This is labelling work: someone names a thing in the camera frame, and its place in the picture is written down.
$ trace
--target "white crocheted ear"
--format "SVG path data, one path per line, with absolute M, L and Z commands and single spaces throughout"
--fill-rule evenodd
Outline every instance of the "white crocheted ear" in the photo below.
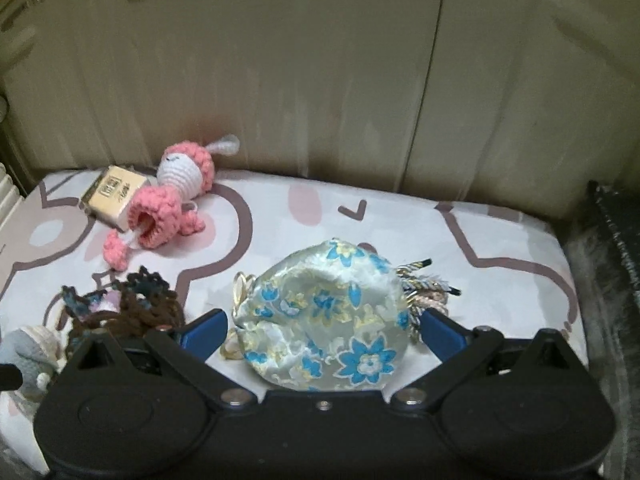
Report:
M 51 382 L 51 376 L 44 372 L 41 374 L 38 374 L 38 377 L 36 378 L 36 385 L 38 389 L 42 392 L 47 391 L 47 387 L 49 386 L 50 382 Z
M 234 134 L 225 135 L 205 146 L 211 155 L 235 155 L 240 150 L 240 139 Z

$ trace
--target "gray crocheted toy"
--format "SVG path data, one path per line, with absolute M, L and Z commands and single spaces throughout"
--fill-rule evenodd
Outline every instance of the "gray crocheted toy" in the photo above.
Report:
M 32 417 L 60 371 L 58 336 L 44 326 L 26 326 L 10 332 L 0 343 L 0 363 L 18 367 L 22 386 L 10 395 L 18 409 Z

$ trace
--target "beige wall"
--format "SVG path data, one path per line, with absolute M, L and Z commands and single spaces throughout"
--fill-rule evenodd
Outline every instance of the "beige wall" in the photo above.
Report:
M 640 0 L 0 6 L 3 147 L 32 178 L 233 132 L 234 167 L 553 217 L 589 178 L 640 187 Z

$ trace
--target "blue gripper pad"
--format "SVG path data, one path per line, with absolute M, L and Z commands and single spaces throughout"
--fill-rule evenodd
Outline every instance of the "blue gripper pad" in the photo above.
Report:
M 181 348 L 206 361 L 226 339 L 228 322 L 223 310 L 213 310 L 181 329 L 177 343 Z
M 473 332 L 428 308 L 420 316 L 420 336 L 422 342 L 444 362 L 469 345 Z

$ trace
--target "brown yarn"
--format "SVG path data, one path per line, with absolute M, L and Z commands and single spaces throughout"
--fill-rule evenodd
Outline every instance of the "brown yarn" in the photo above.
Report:
M 165 325 L 172 328 L 184 326 L 184 313 L 175 294 L 158 294 L 153 292 L 147 298 L 151 308 L 145 308 L 138 301 L 136 294 L 124 288 L 120 289 L 120 313 L 100 311 L 90 314 L 82 321 L 74 318 L 68 340 L 86 336 L 87 331 L 98 328 L 107 329 L 115 338 L 142 337 L 148 330 Z M 71 357 L 77 345 L 66 346 L 67 359 Z

